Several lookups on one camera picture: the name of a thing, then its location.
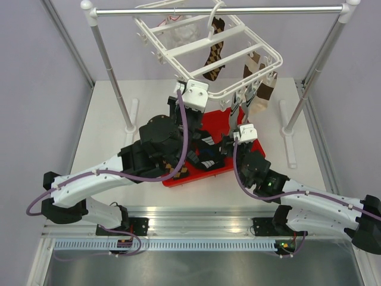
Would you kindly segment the black blue sock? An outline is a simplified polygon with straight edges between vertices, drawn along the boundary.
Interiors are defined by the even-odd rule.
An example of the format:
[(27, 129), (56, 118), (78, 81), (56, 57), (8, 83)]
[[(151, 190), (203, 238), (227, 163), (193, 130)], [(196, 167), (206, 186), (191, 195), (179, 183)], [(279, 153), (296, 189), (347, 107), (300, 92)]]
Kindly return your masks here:
[(208, 154), (213, 156), (215, 154), (215, 142), (211, 134), (207, 130), (197, 129), (192, 137), (191, 149), (198, 154)]
[(198, 155), (190, 150), (187, 153), (186, 161), (198, 170), (209, 172), (225, 166), (224, 157), (213, 152), (211, 149), (203, 150)]

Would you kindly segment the grey striped sock front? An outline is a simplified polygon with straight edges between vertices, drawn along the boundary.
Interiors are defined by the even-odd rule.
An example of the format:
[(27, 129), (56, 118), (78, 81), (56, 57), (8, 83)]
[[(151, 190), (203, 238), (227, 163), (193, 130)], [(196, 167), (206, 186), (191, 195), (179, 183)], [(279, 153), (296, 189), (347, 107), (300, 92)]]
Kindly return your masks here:
[(230, 114), (229, 114), (229, 135), (233, 136), (234, 131), (238, 128), (238, 116), (240, 112), (240, 106), (242, 98), (238, 93), (234, 93), (232, 96)]

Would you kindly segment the white clip sock hanger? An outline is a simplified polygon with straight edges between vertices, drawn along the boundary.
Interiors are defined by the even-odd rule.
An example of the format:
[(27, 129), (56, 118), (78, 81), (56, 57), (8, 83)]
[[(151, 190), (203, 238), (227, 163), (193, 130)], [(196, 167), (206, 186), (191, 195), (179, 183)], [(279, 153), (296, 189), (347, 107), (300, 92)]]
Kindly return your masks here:
[[(235, 14), (218, 14), (218, 9), (226, 7), (223, 1), (213, 1), (207, 12), (187, 13), (179, 11), (185, 8), (186, 1), (158, 1), (143, 4), (140, 9), (164, 9), (164, 20), (156, 26), (150, 26), (141, 16), (134, 17), (134, 21), (141, 30), (141, 37), (155, 49), (158, 61), (169, 64), (176, 72), (176, 76), (184, 81), (195, 79), (212, 84), (209, 97), (221, 100), (238, 91), (242, 91), (256, 80), (261, 80), (268, 73), (276, 72), (283, 64), (283, 58), (272, 46), (259, 37)], [(222, 18), (225, 22), (223, 32), (214, 34), (213, 18)], [(167, 49), (158, 39), (160, 32), (173, 30), (178, 27), (196, 24), (199, 28), (199, 39), (189, 44), (173, 49)], [(221, 51), (221, 60), (205, 66), (210, 54), (210, 48), (224, 42)], [(246, 79), (243, 78), (243, 68), (246, 56), (252, 52), (260, 54), (259, 71)], [(203, 77), (203, 74), (216, 67), (225, 65), (215, 81)]]

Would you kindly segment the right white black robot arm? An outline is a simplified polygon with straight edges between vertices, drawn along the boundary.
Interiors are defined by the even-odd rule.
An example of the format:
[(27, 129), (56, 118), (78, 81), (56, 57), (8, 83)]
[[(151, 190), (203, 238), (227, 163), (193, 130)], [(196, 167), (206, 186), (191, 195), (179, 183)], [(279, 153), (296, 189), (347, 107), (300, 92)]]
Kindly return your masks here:
[(271, 163), (251, 145), (224, 136), (221, 152), (232, 157), (236, 180), (247, 196), (278, 205), (271, 221), (276, 234), (341, 235), (360, 250), (380, 254), (379, 198), (351, 198), (308, 187), (271, 170)]

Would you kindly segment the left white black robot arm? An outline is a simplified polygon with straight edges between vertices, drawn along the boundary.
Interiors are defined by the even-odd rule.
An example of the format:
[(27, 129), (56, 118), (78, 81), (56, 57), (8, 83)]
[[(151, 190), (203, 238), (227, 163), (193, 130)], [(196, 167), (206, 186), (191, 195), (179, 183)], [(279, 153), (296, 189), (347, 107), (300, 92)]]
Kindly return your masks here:
[(168, 116), (150, 119), (139, 128), (139, 140), (103, 163), (74, 175), (46, 173), (43, 186), (52, 192), (41, 203), (42, 215), (58, 225), (81, 220), (95, 223), (97, 234), (128, 233), (127, 209), (101, 203), (93, 196), (120, 186), (166, 181), (182, 170), (190, 141), (204, 114), (187, 107), (182, 97), (169, 97), (168, 105)]

